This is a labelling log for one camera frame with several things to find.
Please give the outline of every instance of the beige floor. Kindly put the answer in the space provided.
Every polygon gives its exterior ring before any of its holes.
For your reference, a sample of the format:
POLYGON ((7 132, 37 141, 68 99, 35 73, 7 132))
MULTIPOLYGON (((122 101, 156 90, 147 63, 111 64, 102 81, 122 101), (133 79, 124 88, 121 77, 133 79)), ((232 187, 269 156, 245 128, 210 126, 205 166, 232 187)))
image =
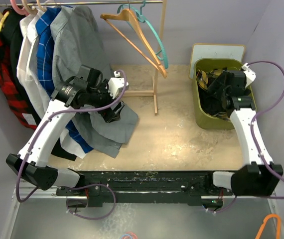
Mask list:
MULTIPOLYGON (((123 69, 130 90, 151 89, 154 68, 149 65, 114 66, 123 69)), ((92 151, 75 162, 52 156, 50 165, 75 170, 236 170, 242 155, 234 130, 203 130, 194 119, 187 65, 171 65, 159 77, 158 115, 153 97, 125 98, 140 121, 130 142, 117 158, 92 151)))

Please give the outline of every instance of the pink hanger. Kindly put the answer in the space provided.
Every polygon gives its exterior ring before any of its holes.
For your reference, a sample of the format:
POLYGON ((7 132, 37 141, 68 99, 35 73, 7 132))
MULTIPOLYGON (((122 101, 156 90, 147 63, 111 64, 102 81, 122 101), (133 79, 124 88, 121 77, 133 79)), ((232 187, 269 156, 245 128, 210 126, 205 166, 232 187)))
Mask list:
POLYGON ((17 6, 16 0, 10 0, 12 8, 20 15, 26 15, 28 16, 29 13, 24 9, 24 7, 21 9, 17 6))

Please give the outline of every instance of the wooden clothes rack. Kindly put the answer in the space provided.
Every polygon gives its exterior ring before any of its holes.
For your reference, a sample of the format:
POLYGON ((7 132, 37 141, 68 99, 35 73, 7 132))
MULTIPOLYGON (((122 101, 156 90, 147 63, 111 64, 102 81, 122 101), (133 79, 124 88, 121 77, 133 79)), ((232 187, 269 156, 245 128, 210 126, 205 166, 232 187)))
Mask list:
MULTIPOLYGON (((143 4, 143 1, 129 1, 130 4, 143 4)), ((164 32, 164 21, 166 13, 167 0, 149 0, 146 3, 161 3, 161 19, 160 19, 160 30, 159 37, 163 41, 164 32)), ((60 6, 60 5, 110 5, 110 4, 128 4, 127 0, 124 1, 95 1, 95 2, 53 2, 53 3, 41 3, 41 6, 60 6)), ((0 4, 0 7, 9 7, 11 4, 0 4)), ((28 3, 28 6, 38 6, 37 3, 28 3)), ((126 91, 125 97, 153 97, 154 99, 154 113, 157 115, 157 80, 158 80, 158 70, 155 70, 154 76, 152 76, 152 90, 142 90, 142 91, 126 91)))

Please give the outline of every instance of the metal hanging rod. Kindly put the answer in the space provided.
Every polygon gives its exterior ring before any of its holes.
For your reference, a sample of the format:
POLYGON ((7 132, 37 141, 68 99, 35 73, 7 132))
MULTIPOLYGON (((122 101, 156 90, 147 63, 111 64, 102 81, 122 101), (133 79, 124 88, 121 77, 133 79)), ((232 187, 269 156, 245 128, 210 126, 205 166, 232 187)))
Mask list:
MULTIPOLYGON (((130 1, 130 4, 142 4, 143 1, 130 1)), ((163 0, 152 0, 146 1, 146 3, 163 3, 163 0)), ((51 3, 41 3, 41 6, 73 6, 73 5, 113 5, 113 4, 128 4, 128 1, 93 1, 93 2, 51 2, 51 3)), ((0 4, 1 6, 11 6, 11 4, 0 4)), ((38 6, 37 3, 28 3, 28 6, 38 6)))

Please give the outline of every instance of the white board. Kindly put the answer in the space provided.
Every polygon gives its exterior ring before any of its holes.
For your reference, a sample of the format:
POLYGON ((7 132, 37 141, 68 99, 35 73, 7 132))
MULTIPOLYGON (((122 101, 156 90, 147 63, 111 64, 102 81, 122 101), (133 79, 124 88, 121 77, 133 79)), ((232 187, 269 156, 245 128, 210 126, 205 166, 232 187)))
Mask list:
POLYGON ((192 48, 189 78, 193 79, 194 64, 202 58, 229 58, 242 61, 245 45, 195 43, 192 48))

